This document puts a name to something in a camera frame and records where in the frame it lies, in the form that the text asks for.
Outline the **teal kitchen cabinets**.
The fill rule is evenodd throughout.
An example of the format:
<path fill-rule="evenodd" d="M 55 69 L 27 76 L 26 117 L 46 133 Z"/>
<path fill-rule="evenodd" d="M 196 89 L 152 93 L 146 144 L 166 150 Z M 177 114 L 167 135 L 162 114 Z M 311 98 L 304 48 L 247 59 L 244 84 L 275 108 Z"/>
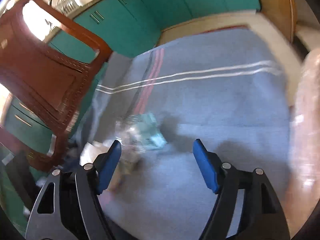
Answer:
<path fill-rule="evenodd" d="M 24 25 L 30 28 L 49 28 L 45 13 L 34 2 L 23 8 Z M 153 48 L 161 30 L 185 21 L 243 10 L 260 11 L 259 0 L 99 0 L 73 20 L 101 37 L 109 47 L 127 57 L 135 57 Z M 43 41 L 47 34 L 39 34 Z M 75 60 L 90 63 L 95 52 L 86 44 L 59 30 L 47 42 L 48 46 Z M 36 151 L 49 150 L 52 132 L 16 97 L 12 97 L 4 119 L 4 127 Z"/>

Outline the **carved brown wooden chair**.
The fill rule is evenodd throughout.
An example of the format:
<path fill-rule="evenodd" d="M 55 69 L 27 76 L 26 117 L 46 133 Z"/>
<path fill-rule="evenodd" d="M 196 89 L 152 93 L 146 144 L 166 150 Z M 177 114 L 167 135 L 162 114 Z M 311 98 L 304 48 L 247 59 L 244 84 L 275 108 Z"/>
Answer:
<path fill-rule="evenodd" d="M 90 63 L 74 60 L 36 38 L 23 19 L 23 7 L 35 2 L 61 23 L 63 31 L 95 52 Z M 29 164 L 47 172 L 59 165 L 67 147 L 69 125 L 112 49 L 91 31 L 43 0 L 19 0 L 1 17 L 1 84 L 34 112 L 56 136 L 54 153 L 33 150 L 6 129 L 1 144 L 13 154 L 24 153 Z"/>

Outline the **clear snack packet with label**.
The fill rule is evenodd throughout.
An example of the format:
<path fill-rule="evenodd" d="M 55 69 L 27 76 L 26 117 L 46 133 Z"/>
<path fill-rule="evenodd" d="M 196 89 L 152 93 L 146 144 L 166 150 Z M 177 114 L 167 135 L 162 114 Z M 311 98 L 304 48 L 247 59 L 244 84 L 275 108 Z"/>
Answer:
<path fill-rule="evenodd" d="M 115 134 L 124 150 L 137 154 L 160 150 L 167 144 L 152 113 L 129 115 L 118 120 Z"/>

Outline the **white plastic trash basket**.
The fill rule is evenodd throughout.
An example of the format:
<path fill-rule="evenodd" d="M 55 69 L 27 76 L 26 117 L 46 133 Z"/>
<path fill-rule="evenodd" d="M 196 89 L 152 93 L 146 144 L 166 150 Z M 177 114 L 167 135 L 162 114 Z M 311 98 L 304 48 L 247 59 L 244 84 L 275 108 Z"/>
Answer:
<path fill-rule="evenodd" d="M 319 49 L 308 53 L 296 92 L 285 216 L 293 237 L 319 201 Z"/>

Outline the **wooden door frame panel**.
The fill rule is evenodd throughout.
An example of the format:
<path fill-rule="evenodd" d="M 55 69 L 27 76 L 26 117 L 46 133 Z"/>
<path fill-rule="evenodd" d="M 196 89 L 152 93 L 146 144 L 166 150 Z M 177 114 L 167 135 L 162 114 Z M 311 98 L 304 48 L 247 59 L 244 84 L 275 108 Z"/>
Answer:
<path fill-rule="evenodd" d="M 263 13 L 290 42 L 296 31 L 297 12 L 295 0 L 259 0 Z"/>

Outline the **blue striped tablecloth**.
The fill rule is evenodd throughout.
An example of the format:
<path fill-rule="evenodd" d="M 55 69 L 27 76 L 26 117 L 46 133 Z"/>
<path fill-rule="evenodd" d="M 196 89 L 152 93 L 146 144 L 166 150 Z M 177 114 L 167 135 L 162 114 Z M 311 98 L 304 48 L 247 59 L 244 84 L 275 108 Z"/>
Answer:
<path fill-rule="evenodd" d="M 80 122 L 79 148 L 116 137 L 116 122 L 152 114 L 166 140 L 146 152 L 103 211 L 138 239 L 198 239 L 216 195 L 192 153 L 200 139 L 236 168 L 262 168 L 277 196 L 289 181 L 285 75 L 267 44 L 235 28 L 173 40 L 134 59 L 113 54 Z"/>

